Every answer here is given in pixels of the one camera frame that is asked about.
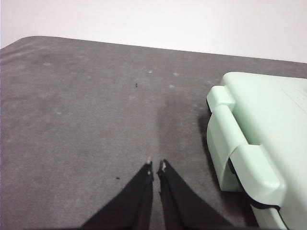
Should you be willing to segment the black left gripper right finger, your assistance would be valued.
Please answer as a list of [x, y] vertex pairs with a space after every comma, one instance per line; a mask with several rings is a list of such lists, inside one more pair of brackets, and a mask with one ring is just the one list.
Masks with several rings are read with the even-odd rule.
[[233, 225], [199, 197], [167, 160], [157, 175], [167, 230], [219, 230]]

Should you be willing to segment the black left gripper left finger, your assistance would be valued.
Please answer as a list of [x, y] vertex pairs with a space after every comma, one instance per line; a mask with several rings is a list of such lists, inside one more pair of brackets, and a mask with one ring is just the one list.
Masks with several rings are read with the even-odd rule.
[[83, 230], [148, 230], [153, 205], [153, 166], [145, 163], [127, 185], [89, 218]]

